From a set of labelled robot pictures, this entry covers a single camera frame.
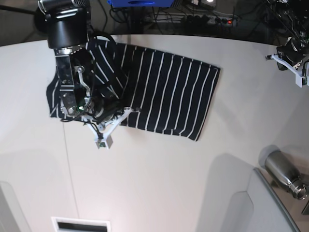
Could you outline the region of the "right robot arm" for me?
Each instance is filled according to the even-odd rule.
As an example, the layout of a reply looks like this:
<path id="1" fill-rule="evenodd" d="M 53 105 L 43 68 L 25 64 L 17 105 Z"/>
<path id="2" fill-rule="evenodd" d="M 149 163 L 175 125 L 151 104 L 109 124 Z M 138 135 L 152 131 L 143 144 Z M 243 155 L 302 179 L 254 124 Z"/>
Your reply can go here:
<path id="1" fill-rule="evenodd" d="M 104 123 L 120 113 L 126 79 L 111 35 L 91 25 L 88 0 L 40 0 L 48 46 L 55 53 L 63 121 Z"/>

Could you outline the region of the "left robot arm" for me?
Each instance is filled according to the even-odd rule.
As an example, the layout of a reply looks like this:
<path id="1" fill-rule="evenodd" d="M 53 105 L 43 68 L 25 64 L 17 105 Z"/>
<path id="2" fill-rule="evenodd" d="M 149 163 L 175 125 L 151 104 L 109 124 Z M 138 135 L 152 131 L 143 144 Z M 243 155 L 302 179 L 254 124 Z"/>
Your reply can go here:
<path id="1" fill-rule="evenodd" d="M 266 24 L 285 39 L 284 44 L 276 48 L 278 57 L 299 67 L 309 56 L 309 2 L 265 0 L 263 3 L 272 15 Z"/>

